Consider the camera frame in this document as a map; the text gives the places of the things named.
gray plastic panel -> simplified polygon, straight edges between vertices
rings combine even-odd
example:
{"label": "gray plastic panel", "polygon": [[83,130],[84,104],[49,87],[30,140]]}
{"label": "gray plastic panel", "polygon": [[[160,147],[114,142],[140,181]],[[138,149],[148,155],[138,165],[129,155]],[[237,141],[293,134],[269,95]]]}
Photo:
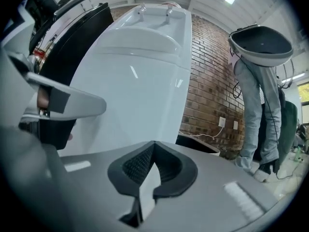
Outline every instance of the gray plastic panel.
{"label": "gray plastic panel", "polygon": [[250,223],[225,192],[224,185],[236,181],[265,210],[277,200],[259,182],[227,160],[189,148],[163,143],[189,156],[199,175],[181,196],[159,199],[142,223],[144,231],[233,231]]}
{"label": "gray plastic panel", "polygon": [[[118,220],[128,214],[134,199],[119,194],[107,176],[108,166],[119,157],[148,142],[95,154],[61,158],[64,164],[89,161],[91,167],[69,173],[90,196]],[[193,185],[182,195],[158,199],[139,231],[234,231],[250,224],[235,200],[224,190],[224,185],[237,182],[263,209],[268,211],[277,202],[264,187],[227,160],[187,147],[163,143],[190,157],[198,168]]]}

bathtub faucet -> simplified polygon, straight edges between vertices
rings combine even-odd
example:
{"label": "bathtub faucet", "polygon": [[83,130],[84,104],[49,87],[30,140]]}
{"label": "bathtub faucet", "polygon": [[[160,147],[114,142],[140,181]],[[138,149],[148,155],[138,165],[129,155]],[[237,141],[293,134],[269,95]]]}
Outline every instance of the bathtub faucet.
{"label": "bathtub faucet", "polygon": [[141,8],[139,9],[138,14],[140,15],[140,21],[144,21],[144,13],[146,11],[145,3],[142,3]]}
{"label": "bathtub faucet", "polygon": [[169,24],[170,15],[173,12],[173,5],[168,5],[168,9],[166,10],[166,23]]}

wall outlet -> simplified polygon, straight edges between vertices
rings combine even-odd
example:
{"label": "wall outlet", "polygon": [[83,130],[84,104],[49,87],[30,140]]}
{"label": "wall outlet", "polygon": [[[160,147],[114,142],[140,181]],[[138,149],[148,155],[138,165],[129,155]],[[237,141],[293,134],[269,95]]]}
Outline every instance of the wall outlet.
{"label": "wall outlet", "polygon": [[224,127],[225,126],[225,118],[223,118],[223,117],[219,118],[219,126],[220,127]]}
{"label": "wall outlet", "polygon": [[233,129],[234,130],[238,129],[238,121],[234,121]]}

trash bin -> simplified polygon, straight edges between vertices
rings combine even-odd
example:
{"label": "trash bin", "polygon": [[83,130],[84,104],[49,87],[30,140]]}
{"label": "trash bin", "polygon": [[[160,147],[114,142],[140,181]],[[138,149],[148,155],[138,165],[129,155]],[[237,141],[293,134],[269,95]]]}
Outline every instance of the trash bin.
{"label": "trash bin", "polygon": [[211,155],[219,156],[220,150],[189,135],[178,134],[176,144],[187,148],[202,151]]}

white ceiling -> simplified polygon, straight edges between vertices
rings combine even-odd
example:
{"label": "white ceiling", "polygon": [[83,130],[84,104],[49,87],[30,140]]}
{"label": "white ceiling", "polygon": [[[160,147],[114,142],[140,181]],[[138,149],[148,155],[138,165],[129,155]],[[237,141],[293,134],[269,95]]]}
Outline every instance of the white ceiling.
{"label": "white ceiling", "polygon": [[[90,9],[99,2],[108,2],[115,8],[126,5],[145,3],[162,3],[167,0],[85,0],[84,9]],[[272,27],[285,35],[294,45],[295,57],[308,54],[309,46],[300,39],[298,31],[301,26],[293,10],[285,0],[235,0],[231,5],[225,0],[171,0],[188,9],[191,13],[203,17],[227,32],[257,23]],[[297,73],[308,69],[306,61]]]}

